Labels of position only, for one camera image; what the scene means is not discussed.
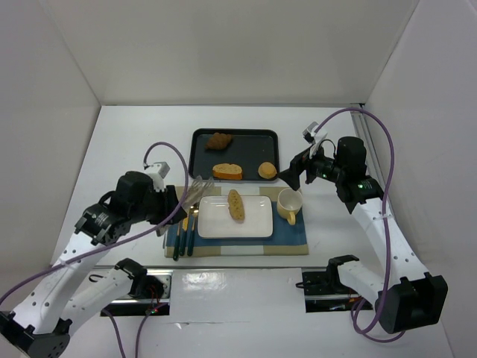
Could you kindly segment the metal tongs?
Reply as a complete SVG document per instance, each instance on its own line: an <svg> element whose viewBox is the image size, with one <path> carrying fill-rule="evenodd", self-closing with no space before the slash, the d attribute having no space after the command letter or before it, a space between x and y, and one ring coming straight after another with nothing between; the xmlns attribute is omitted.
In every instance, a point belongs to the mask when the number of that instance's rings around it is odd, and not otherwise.
<svg viewBox="0 0 477 358"><path fill-rule="evenodd" d="M208 195L212 189L214 189L215 184L213 178L204 180L200 175L197 176L192 183L188 186L186 197L181 207L186 211L186 214L189 214L191 207L199 202L202 197ZM177 199L178 201L183 194L183 188L176 188ZM164 225L156 230L157 236L162 236L171 225Z"/></svg>

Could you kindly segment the long bread slice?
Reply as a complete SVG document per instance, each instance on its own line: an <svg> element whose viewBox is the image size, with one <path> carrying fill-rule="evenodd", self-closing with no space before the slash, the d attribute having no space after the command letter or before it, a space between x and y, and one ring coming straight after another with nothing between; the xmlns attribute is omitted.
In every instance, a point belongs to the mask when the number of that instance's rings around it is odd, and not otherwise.
<svg viewBox="0 0 477 358"><path fill-rule="evenodd" d="M237 222L242 222L245 219L244 204L242 198L237 190L231 189L227 196L227 203L229 205L230 216Z"/></svg>

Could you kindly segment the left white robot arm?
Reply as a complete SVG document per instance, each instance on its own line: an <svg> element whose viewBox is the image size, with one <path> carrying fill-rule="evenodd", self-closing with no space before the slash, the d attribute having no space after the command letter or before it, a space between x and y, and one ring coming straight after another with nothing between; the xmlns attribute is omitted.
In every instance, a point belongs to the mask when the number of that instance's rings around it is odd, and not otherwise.
<svg viewBox="0 0 477 358"><path fill-rule="evenodd" d="M28 357L59 357L72 334L112 301L126 295L157 299L162 284L129 258L88 289L77 289L132 225L160 228L184 219L174 186L163 183L167 171L159 163L145 172L127 172L113 191L86 208L53 272L12 311L1 312L1 336Z"/></svg>

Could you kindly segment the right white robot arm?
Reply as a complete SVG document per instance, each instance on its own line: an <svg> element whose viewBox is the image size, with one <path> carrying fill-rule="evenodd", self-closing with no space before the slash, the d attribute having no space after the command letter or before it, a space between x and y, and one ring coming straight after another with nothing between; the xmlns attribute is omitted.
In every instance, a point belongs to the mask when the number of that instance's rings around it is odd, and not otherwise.
<svg viewBox="0 0 477 358"><path fill-rule="evenodd" d="M442 276L432 275L409 246L388 209L383 189L367 174L363 141L342 137L334 156L327 157L322 139L307 136L306 140L310 146L291 160L279 178L294 191L300 188L301 174L307 183L320 178L335 184L339 199L365 232L385 272L375 274L354 255L335 257L326 267L328 287L359 294L375 310L386 333L437 324L448 285Z"/></svg>

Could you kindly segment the orange crust bread slice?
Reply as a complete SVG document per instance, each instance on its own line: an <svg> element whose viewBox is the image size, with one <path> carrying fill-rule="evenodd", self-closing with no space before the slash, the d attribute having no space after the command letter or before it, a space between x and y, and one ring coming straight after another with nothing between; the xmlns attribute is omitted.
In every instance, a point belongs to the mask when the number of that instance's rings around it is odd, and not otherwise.
<svg viewBox="0 0 477 358"><path fill-rule="evenodd" d="M242 180L243 169L237 164L220 163L212 167L212 174L222 180Z"/></svg>

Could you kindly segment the dark brown bread piece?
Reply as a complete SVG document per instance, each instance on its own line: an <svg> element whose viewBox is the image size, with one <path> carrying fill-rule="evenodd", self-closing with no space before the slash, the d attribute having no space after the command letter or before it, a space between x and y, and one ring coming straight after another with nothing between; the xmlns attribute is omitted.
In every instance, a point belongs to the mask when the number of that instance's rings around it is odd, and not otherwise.
<svg viewBox="0 0 477 358"><path fill-rule="evenodd" d="M232 134L214 133L206 142L205 149L221 151L224 150L232 141Z"/></svg>

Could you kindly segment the round bun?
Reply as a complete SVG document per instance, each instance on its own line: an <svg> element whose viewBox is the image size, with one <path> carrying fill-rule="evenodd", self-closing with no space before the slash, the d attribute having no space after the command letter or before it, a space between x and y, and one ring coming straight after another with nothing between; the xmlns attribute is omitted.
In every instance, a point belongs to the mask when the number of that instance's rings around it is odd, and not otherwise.
<svg viewBox="0 0 477 358"><path fill-rule="evenodd" d="M261 178L271 180L277 176L277 169L271 162L263 162L258 168L258 174Z"/></svg>

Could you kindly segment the yellow mug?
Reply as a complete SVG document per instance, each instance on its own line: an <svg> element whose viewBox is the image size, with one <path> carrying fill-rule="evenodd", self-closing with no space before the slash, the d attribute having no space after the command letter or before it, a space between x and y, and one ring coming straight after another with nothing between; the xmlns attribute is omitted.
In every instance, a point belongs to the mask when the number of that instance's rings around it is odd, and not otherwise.
<svg viewBox="0 0 477 358"><path fill-rule="evenodd" d="M297 214L303 206L303 196L300 191L291 188L282 190L277 196L277 212L290 225L297 222Z"/></svg>

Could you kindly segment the white rectangular plate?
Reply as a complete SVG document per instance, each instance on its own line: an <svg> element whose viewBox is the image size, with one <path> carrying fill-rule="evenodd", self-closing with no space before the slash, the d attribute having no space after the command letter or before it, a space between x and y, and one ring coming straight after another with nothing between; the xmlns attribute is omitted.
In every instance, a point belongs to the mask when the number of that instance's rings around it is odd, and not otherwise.
<svg viewBox="0 0 477 358"><path fill-rule="evenodd" d="M198 235L204 239L263 239L273 233L273 210L269 197L241 197L245 217L242 222L232 218L227 196L207 196L200 200Z"/></svg>

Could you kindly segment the black baking tray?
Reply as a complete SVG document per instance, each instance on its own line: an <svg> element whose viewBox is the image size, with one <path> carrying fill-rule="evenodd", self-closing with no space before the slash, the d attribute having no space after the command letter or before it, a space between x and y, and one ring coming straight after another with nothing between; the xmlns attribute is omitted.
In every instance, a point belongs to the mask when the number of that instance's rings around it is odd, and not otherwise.
<svg viewBox="0 0 477 358"><path fill-rule="evenodd" d="M215 133L230 134L231 143L223 150L207 149L206 143ZM279 169L278 136L272 130L200 128L192 135L189 155L189 175L192 178L210 178L213 166L230 163L242 168L243 181L263 181L258 173L263 162L270 162Z"/></svg>

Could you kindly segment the aluminium rail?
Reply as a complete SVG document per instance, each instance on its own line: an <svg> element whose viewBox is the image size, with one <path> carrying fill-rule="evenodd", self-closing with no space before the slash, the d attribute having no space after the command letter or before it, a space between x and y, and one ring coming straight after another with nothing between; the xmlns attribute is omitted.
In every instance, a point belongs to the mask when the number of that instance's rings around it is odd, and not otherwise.
<svg viewBox="0 0 477 358"><path fill-rule="evenodd" d="M358 111L351 111L350 115L356 136L364 142L364 147L367 150L367 172L372 178L379 182L381 187L383 187L385 185L385 179L383 178L373 140L370 135L368 117Z"/></svg>

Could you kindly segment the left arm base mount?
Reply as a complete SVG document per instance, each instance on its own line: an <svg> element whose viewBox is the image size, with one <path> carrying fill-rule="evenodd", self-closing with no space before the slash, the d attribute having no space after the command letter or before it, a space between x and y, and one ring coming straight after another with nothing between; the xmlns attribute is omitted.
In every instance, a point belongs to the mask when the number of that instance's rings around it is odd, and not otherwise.
<svg viewBox="0 0 477 358"><path fill-rule="evenodd" d="M115 317L168 315L170 312L170 275L135 275L126 273L127 293L114 299L105 310Z"/></svg>

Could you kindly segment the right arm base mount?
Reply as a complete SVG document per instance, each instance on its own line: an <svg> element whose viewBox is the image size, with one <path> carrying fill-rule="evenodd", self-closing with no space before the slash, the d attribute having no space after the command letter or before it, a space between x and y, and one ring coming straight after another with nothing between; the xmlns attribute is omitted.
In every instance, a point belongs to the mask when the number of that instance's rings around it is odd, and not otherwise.
<svg viewBox="0 0 477 358"><path fill-rule="evenodd" d="M350 311L361 300L350 288L333 287L325 271L302 271L295 287L303 291L307 313Z"/></svg>

